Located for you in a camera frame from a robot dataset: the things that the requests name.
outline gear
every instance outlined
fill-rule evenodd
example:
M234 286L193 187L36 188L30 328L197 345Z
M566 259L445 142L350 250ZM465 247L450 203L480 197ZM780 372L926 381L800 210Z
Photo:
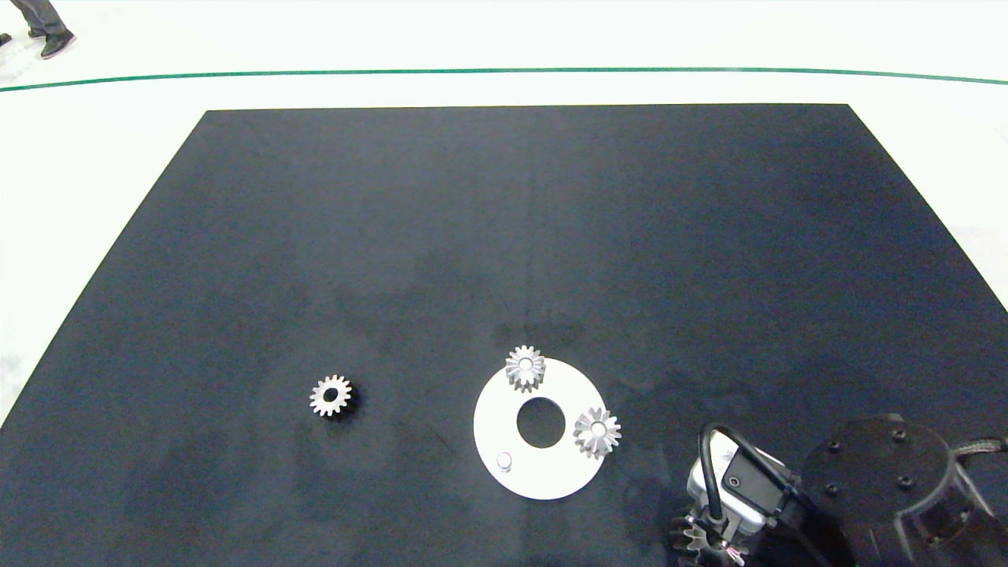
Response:
M575 443L590 457L605 457L613 452L614 446L620 444L617 439L623 437L619 432L621 427L623 426L616 423L616 416L608 410L593 408L575 422Z
M508 382L514 384L515 389L532 391L542 383L546 359L539 355L534 346L522 345L510 353L504 369Z
M688 566L731 567L746 564L742 557L749 550L739 544L728 544L720 538L714 543L708 538L707 530L698 525L692 517L679 517L672 521L672 549L683 556Z
M326 376L319 385L311 388L311 411L327 418L340 413L350 402L350 391L354 389L343 376Z

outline black shoe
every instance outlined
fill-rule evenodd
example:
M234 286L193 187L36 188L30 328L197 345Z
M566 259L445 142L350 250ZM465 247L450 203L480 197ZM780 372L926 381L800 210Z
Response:
M73 40L74 34L69 29L58 35L46 35L45 46L42 47L42 59L47 60L58 53L64 47L70 45L70 42Z

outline bevel gear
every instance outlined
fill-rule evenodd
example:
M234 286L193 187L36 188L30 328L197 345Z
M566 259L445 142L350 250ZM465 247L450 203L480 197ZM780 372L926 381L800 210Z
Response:
M539 355L534 346L522 345L509 353L504 363L508 383L521 391L532 391L542 383L546 371L546 359Z
M678 517L672 521L672 549L686 561L682 567L732 567L746 564L743 555L749 553L745 546L729 544L715 537L708 538L707 530L692 517Z
M623 437L619 432L621 427L609 410L590 409L574 424L575 443L590 457L605 457L620 444L617 439Z

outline gear hole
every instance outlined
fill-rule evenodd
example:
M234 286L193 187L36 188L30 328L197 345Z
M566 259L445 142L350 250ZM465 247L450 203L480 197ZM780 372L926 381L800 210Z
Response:
M532 447L552 447L563 437L563 412L552 400L533 398L518 410L518 433Z

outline white ring plate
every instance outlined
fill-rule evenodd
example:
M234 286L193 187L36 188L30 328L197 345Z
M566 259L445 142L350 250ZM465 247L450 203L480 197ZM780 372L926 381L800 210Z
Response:
M552 447L532 447L518 433L518 410L533 398L550 400L563 413L563 435ZM562 498L588 484L605 460L583 453L574 437L574 424L583 413L605 407L592 380L560 360L546 358L542 383L526 392L514 389L501 368L476 403L476 449L490 474L508 490L537 500ZM497 465L501 453L511 455L506 472Z

